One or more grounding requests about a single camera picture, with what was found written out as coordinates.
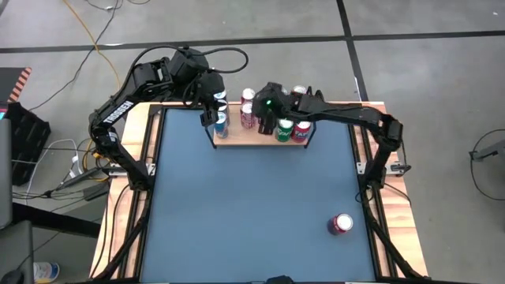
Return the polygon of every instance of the black crate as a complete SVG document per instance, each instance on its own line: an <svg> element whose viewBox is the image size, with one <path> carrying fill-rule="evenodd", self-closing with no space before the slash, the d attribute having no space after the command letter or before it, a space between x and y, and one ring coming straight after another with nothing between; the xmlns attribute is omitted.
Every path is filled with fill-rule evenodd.
<svg viewBox="0 0 505 284"><path fill-rule="evenodd" d="M46 144L51 128L49 122L24 109L20 103L10 103L5 118L10 120L12 159L37 162ZM35 164L12 162L13 185L30 180Z"/></svg>

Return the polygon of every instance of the blue mat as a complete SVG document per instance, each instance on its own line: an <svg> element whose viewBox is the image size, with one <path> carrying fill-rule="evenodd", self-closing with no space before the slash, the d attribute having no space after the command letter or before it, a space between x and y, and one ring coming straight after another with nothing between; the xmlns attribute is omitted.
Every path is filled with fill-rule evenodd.
<svg viewBox="0 0 505 284"><path fill-rule="evenodd" d="M374 280L346 125L318 122L307 149L213 149L199 115L167 111L142 282ZM344 212L353 229L329 234Z"/></svg>

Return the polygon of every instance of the gray floor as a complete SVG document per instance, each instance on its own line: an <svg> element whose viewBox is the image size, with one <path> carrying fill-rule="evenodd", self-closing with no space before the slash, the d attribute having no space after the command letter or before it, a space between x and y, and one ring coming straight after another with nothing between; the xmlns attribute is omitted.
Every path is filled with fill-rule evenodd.
<svg viewBox="0 0 505 284"><path fill-rule="evenodd" d="M114 4L113 0L94 2ZM71 3L97 35L109 13L93 9L85 1ZM505 29L505 3L498 0L345 0L345 4L355 35ZM343 34L335 1L152 0L144 6L125 2L101 43L311 34ZM82 27L63 2L56 0L11 0L0 16L0 38L0 47L89 44ZM311 84L328 99L357 99L344 42L243 48L251 58L249 67L225 77L232 99L238 98L242 88L258 89L268 80L288 86ZM406 150L413 165L406 184L429 274L444 280L503 282L505 207L473 187L468 151L482 134L503 127L505 37L370 41L358 42L356 48L369 98L386 102L388 111L405 125ZM105 54L124 76L138 52L109 50ZM145 60L171 54L153 52ZM84 56L84 52L0 54L0 66L33 68L21 96L24 106L33 107L69 80ZM209 59L219 68L241 63L235 54ZM51 124L50 140L86 138L88 114L115 89L110 67L93 54L77 82L36 111ZM491 136L483 146L504 137ZM55 187L72 156L71 152L50 151L32 192ZM497 159L476 165L481 187L493 196L505 197L502 169ZM62 202L30 204L51 210ZM87 204L77 210L87 218L101 214L103 205ZM72 271L72 280L82 280L91 263L94 241L67 235L59 238L50 243L56 247L48 245L37 259L58 259L67 272ZM56 256L55 248L75 253Z"/></svg>

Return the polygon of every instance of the wooden shelf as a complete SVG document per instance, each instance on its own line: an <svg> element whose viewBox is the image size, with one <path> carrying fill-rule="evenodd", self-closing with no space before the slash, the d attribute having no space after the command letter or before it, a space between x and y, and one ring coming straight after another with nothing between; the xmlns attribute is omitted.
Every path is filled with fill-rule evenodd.
<svg viewBox="0 0 505 284"><path fill-rule="evenodd" d="M251 129L245 129L240 123L240 104L230 103L230 125L228 126L228 137L221 139L215 135L214 144L216 146L304 146L303 143L296 143L292 140L278 142L275 134L263 135L258 133L258 125Z"/></svg>

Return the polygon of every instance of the can lid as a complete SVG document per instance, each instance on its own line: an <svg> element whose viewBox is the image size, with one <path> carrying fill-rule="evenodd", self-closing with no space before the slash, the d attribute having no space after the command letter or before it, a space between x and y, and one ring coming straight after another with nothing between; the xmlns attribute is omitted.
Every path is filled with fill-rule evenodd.
<svg viewBox="0 0 505 284"><path fill-rule="evenodd" d="M226 98L226 90L214 94L214 99L224 99L224 98Z"/></svg>
<svg viewBox="0 0 505 284"><path fill-rule="evenodd" d="M217 124L224 123L226 121L226 114L222 112L218 112L218 121Z"/></svg>
<svg viewBox="0 0 505 284"><path fill-rule="evenodd" d="M353 227L353 219L348 214L337 216L337 226L341 230L350 230Z"/></svg>
<svg viewBox="0 0 505 284"><path fill-rule="evenodd" d="M300 123L297 124L297 127L301 129L307 129L310 128L310 125L311 123L308 121L301 121Z"/></svg>
<svg viewBox="0 0 505 284"><path fill-rule="evenodd" d="M242 112L246 114L251 114L253 112L253 104L252 103L244 103L242 105Z"/></svg>
<svg viewBox="0 0 505 284"><path fill-rule="evenodd" d="M244 98L244 99L254 99L254 95L255 94L256 93L251 88L245 88L244 91L242 91L242 98Z"/></svg>
<svg viewBox="0 0 505 284"><path fill-rule="evenodd" d="M297 92L299 94L305 94L307 93L307 88L304 86L294 86L293 87L293 92Z"/></svg>
<svg viewBox="0 0 505 284"><path fill-rule="evenodd" d="M283 128L289 128L293 126L293 122L287 119L279 119L279 125Z"/></svg>
<svg viewBox="0 0 505 284"><path fill-rule="evenodd" d="M228 107L228 102L224 99L218 99L218 102L219 103L224 103L225 105L224 106L220 106L218 111L225 111L226 108Z"/></svg>

